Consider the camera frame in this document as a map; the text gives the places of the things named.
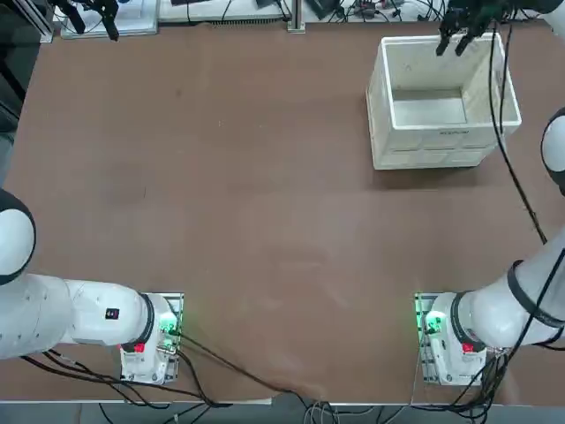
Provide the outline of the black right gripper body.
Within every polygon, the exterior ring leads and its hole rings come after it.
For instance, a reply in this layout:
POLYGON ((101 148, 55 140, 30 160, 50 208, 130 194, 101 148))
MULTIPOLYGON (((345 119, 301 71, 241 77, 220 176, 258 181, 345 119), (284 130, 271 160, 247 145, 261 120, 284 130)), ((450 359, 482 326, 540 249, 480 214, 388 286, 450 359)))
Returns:
POLYGON ((449 1, 447 14, 462 20, 502 20, 508 14, 508 2, 449 1))

